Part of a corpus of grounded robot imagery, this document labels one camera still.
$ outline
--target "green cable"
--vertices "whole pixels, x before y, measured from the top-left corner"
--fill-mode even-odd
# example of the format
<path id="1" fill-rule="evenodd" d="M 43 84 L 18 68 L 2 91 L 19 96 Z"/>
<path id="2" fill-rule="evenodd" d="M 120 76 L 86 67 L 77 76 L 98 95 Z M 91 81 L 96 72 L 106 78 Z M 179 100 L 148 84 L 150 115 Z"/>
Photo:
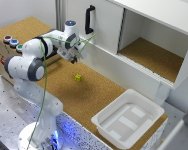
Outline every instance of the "green cable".
<path id="1" fill-rule="evenodd" d="M 40 119 L 40 116 L 41 116 L 41 113 L 42 113 L 42 110 L 43 110 L 43 106 L 44 106 L 44 102 L 45 102 L 45 92 L 46 92 L 46 88 L 47 88 L 47 63 L 46 63 L 45 52 L 44 52 L 44 49 L 43 49 L 43 45 L 42 45 L 41 40 L 40 40 L 40 45 L 41 45 L 41 49 L 42 49 L 43 57 L 44 57 L 44 62 L 45 62 L 45 89 L 44 89 L 44 94 L 43 94 L 43 102 L 42 102 L 41 110 L 40 110 L 39 116 L 38 116 L 38 118 L 37 118 L 37 121 L 36 121 L 34 130 L 33 130 L 32 134 L 31 134 L 31 138 L 30 138 L 30 140 L 29 140 L 29 144 L 28 144 L 27 150 L 29 149 L 29 145 L 30 145 L 30 143 L 31 143 L 32 137 L 33 137 L 33 135 L 34 135 L 34 132 L 35 132 L 35 130 L 36 130 L 36 126 L 37 126 L 37 124 L 38 124 L 38 121 L 39 121 L 39 119 Z"/>
<path id="2" fill-rule="evenodd" d="M 50 38 L 50 39 L 55 39 L 55 40 L 58 40 L 58 41 L 61 41 L 61 42 L 65 42 L 65 43 L 74 43 L 74 44 L 75 44 L 75 43 L 82 43 L 82 42 L 87 41 L 86 44 L 82 47 L 82 49 L 79 51 L 78 54 L 80 54 L 80 53 L 83 51 L 83 49 L 85 48 L 85 46 L 89 43 L 89 41 L 90 41 L 94 36 L 95 36 L 95 34 L 93 34 L 90 38 L 88 38 L 88 39 L 86 39 L 86 40 L 83 40 L 83 41 L 79 41 L 79 42 L 62 41 L 62 40 L 60 40 L 60 39 L 56 39 L 56 38 L 53 38 L 53 37 L 47 37 L 47 36 L 46 36 L 46 37 L 43 37 L 43 38 Z M 29 145 L 30 145 L 30 143 L 31 143 L 32 137 L 33 137 L 33 135 L 34 135 L 34 132 L 35 132 L 35 130 L 36 130 L 36 126 L 37 126 L 37 124 L 38 124 L 38 121 L 39 121 L 39 119 L 40 119 L 40 116 L 41 116 L 41 113 L 42 113 L 42 110 L 43 110 L 43 106 L 44 106 L 44 102 L 45 102 L 45 93 L 46 93 L 46 88 L 47 88 L 47 64 L 46 64 L 45 52 L 44 52 L 44 49 L 43 49 L 43 45 L 42 45 L 41 40 L 40 40 L 40 45 L 41 45 L 41 50 L 42 50 L 42 52 L 43 52 L 43 58 L 44 58 L 44 62 L 45 62 L 45 74 L 46 74 L 46 78 L 45 78 L 45 89 L 44 89 L 44 94 L 43 94 L 43 101 L 42 101 L 41 110 L 40 110 L 39 116 L 38 116 L 38 118 L 37 118 L 37 121 L 36 121 L 34 130 L 33 130 L 32 134 L 31 134 L 31 138 L 30 138 L 30 140 L 29 140 L 29 144 L 28 144 L 28 146 L 27 146 L 27 150 L 29 149 Z"/>

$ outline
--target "yellow object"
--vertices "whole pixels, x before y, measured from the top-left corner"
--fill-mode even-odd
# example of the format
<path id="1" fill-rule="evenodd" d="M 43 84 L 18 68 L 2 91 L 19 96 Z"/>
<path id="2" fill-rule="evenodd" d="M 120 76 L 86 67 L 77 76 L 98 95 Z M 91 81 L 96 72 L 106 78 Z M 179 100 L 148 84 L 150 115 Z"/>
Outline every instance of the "yellow object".
<path id="1" fill-rule="evenodd" d="M 76 80 L 76 81 L 81 81 L 81 75 L 77 74 L 77 75 L 75 76 L 75 80 Z"/>

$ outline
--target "black handle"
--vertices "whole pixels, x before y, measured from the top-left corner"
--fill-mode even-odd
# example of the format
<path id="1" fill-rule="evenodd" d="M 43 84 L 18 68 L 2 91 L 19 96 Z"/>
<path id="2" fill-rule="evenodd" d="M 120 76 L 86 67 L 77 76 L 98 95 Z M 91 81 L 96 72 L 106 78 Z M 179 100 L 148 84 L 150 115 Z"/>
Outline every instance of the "black handle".
<path id="1" fill-rule="evenodd" d="M 86 34 L 92 33 L 94 30 L 90 28 L 90 12 L 95 10 L 95 7 L 90 5 L 90 8 L 86 10 L 86 24 L 85 24 L 85 30 Z"/>

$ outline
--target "white robotic arm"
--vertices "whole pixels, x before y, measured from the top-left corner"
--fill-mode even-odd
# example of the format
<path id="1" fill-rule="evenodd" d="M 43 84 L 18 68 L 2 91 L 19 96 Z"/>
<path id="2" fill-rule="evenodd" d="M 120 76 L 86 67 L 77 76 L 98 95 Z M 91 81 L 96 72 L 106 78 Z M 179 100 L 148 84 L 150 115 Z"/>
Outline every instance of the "white robotic arm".
<path id="1" fill-rule="evenodd" d="M 25 100 L 41 107 L 44 90 L 34 81 L 41 80 L 45 73 L 45 67 L 41 60 L 43 57 L 42 47 L 45 57 L 48 57 L 53 52 L 54 45 L 59 47 L 57 51 L 59 55 L 75 63 L 80 58 L 86 57 L 86 52 L 83 49 L 85 44 L 79 41 L 79 31 L 76 22 L 67 21 L 64 32 L 54 30 L 23 44 L 22 56 L 8 57 L 4 65 L 6 72 L 15 80 L 15 91 Z M 57 98 L 49 99 L 45 97 L 43 112 L 30 146 L 32 150 L 34 148 L 35 150 L 45 149 L 42 143 L 50 139 L 56 131 L 55 116 L 62 111 L 63 105 Z M 23 141 L 22 145 L 19 144 L 20 150 L 23 149 L 24 145 L 28 144 L 30 135 L 26 141 Z"/>

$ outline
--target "empty plastic tub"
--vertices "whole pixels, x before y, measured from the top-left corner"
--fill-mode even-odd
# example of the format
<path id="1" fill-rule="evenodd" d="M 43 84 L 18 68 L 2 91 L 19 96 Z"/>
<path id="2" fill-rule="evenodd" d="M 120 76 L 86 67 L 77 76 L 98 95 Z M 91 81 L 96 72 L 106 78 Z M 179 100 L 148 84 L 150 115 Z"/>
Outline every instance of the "empty plastic tub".
<path id="1" fill-rule="evenodd" d="M 129 89 L 91 120 L 116 147 L 130 149 L 163 113 L 163 108 Z"/>

